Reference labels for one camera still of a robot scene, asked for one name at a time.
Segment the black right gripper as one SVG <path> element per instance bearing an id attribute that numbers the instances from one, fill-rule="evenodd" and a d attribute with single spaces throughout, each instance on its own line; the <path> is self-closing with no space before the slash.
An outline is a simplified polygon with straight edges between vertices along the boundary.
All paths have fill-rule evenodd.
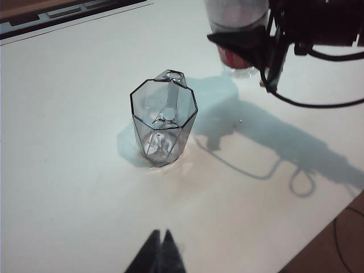
<path id="1" fill-rule="evenodd" d="M 363 52 L 330 55 L 315 46 L 363 47 L 363 1 L 270 1 L 268 26 L 233 32 L 216 32 L 207 39 L 261 70 L 264 67 L 266 42 L 268 53 L 265 66 L 268 75 L 265 87 L 275 92 L 289 46 L 296 55 L 344 62 L 363 59 Z"/>

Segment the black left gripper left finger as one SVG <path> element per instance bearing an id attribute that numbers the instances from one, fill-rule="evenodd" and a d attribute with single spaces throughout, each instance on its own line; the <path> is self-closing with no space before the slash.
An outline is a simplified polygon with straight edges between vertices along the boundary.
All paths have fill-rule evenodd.
<path id="1" fill-rule="evenodd" d="M 160 231 L 153 230 L 138 251 L 125 273 L 157 272 L 157 261 L 160 249 Z"/>

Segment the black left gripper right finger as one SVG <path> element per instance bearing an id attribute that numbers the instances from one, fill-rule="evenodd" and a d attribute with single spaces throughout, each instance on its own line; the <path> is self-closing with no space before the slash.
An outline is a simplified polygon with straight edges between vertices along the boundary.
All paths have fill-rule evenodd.
<path id="1" fill-rule="evenodd" d="M 160 272 L 186 272 L 183 259 L 169 229 L 160 247 Z"/>

